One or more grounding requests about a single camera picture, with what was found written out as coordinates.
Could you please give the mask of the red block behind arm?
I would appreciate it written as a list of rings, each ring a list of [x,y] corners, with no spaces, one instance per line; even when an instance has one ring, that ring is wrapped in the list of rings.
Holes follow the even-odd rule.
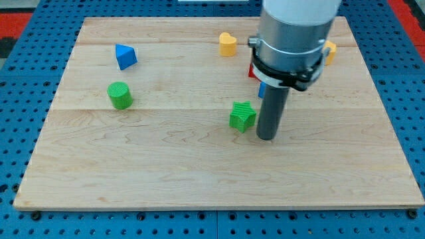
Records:
[[[253,64],[250,64],[250,66],[249,66],[248,77],[260,81],[260,79],[254,73]]]

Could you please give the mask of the robot arm silver white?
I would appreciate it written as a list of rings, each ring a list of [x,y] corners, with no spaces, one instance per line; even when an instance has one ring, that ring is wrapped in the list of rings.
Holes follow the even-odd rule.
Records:
[[[323,47],[340,4],[263,0],[257,33],[248,39],[254,75],[271,87],[307,90],[323,72]]]

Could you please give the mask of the yellow block behind arm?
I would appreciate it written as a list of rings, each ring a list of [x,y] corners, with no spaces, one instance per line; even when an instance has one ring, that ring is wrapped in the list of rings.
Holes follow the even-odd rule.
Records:
[[[335,58],[336,52],[337,52],[337,45],[334,42],[331,42],[330,40],[327,40],[324,45],[324,49],[329,49],[329,54],[327,55],[325,65],[329,66],[333,59]]]

